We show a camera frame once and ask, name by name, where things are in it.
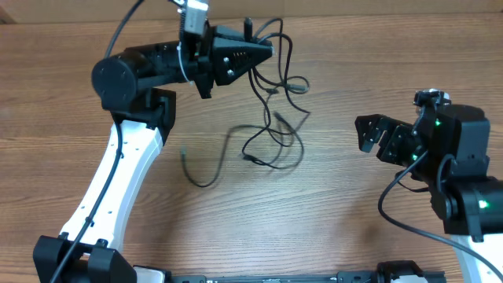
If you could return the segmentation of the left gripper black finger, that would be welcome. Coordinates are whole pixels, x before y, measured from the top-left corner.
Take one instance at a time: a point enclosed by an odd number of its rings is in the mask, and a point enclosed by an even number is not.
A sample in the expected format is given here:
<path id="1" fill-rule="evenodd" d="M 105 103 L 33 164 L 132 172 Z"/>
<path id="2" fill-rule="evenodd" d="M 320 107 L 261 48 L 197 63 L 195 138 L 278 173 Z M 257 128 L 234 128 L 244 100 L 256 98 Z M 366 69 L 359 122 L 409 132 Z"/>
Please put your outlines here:
<path id="1" fill-rule="evenodd" d="M 211 63 L 215 83 L 230 85 L 273 55 L 269 40 L 262 43 L 216 37 L 211 45 Z"/>
<path id="2" fill-rule="evenodd" d="M 225 39 L 238 42 L 246 42 L 245 35 L 242 31 L 237 31 L 224 25 L 217 25 L 212 28 L 213 40 Z"/>

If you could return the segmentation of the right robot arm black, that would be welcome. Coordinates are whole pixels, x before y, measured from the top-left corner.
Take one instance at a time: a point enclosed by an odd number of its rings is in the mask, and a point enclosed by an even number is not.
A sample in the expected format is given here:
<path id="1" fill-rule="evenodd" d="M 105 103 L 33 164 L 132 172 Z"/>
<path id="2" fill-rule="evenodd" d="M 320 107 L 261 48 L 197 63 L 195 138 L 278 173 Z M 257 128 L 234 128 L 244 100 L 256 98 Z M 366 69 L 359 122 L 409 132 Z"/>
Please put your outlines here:
<path id="1" fill-rule="evenodd" d="M 378 211 L 397 227 L 452 247 L 464 281 L 500 282 L 502 182 L 487 174 L 490 121 L 481 108 L 454 104 L 442 90 L 419 90 L 413 103 L 414 123 L 381 114 L 354 121 L 361 151 L 378 145 L 380 161 L 403 168 L 381 193 Z M 385 197 L 406 175 L 425 183 L 443 236 L 406 225 L 384 211 Z"/>

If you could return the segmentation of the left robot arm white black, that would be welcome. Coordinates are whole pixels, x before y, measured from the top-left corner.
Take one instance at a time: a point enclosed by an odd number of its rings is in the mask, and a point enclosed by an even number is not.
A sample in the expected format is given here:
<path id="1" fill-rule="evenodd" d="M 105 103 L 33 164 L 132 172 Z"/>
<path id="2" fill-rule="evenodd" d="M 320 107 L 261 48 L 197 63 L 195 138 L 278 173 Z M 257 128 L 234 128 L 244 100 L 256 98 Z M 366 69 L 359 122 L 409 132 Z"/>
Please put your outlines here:
<path id="1" fill-rule="evenodd" d="M 108 145 L 82 201 L 56 237 L 38 239 L 33 261 L 41 282 L 169 282 L 171 273 L 122 256 L 130 213 L 152 163 L 174 126 L 172 83 L 193 82 L 209 98 L 269 59 L 272 43 L 206 19 L 181 23 L 177 41 L 106 55 L 92 71 L 102 108 L 113 120 Z"/>

